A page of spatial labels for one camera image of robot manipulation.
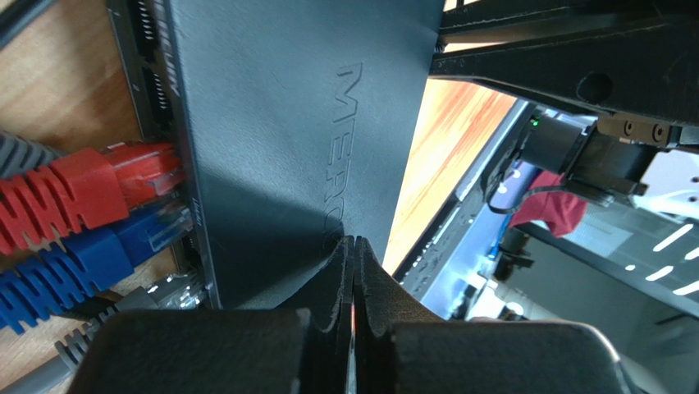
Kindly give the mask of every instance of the red fabric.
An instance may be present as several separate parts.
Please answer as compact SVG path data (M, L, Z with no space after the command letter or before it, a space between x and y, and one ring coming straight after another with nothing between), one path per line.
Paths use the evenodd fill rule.
M544 171L537 176L530 189L558 185L562 177ZM512 217L509 226L542 220L551 230L551 234L560 238L575 230L586 210L587 202L570 193L540 193L524 201L522 208Z

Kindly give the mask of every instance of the screw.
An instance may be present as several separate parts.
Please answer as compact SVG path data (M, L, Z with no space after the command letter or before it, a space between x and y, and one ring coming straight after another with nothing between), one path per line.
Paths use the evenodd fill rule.
M663 129L662 126L660 126L660 125L653 126L653 140L655 142L661 142L663 140L664 133L665 133L665 129Z

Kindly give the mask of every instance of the blue ethernet cable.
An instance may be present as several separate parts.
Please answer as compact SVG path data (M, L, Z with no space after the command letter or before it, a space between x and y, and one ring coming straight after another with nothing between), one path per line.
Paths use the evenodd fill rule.
M105 291L191 227L184 205L152 204L121 222L67 237L65 250L51 244L38 257L0 273L0 328L22 334L21 322L36 327L37 320Z

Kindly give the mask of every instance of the mounting hole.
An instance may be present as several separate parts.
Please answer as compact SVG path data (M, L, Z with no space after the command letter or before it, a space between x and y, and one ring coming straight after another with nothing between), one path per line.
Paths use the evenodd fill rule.
M614 82L607 74L593 72L578 83L578 97L590 104L599 104L611 96Z

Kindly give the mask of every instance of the black cable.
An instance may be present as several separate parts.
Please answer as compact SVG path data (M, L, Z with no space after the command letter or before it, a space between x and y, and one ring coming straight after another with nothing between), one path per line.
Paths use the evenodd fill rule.
M562 185L556 185L556 186L542 186L542 187L536 187L534 189L530 189L527 193L524 193L521 199L519 199L519 202L517 205L515 205L512 208L497 208L492 206L491 201L493 200L493 196L495 196L495 193L497 192L498 185L502 182L502 179L504 178L504 174L500 174L499 176L496 176L496 178L493 180L492 184L495 184L490 188L490 191L488 192L486 196L486 204L488 204L488 208L491 210L493 213L497 213L499 215L512 215L517 213L521 208L522 205L524 204L524 201L526 201L529 197L533 195L538 195L539 193L555 193L555 192L565 192L566 189Z
M56 0L15 0L0 14L0 50L43 14Z
M58 383L71 376L73 371L56 356L41 364L31 373L19 378L3 388L2 394L39 394L51 390Z

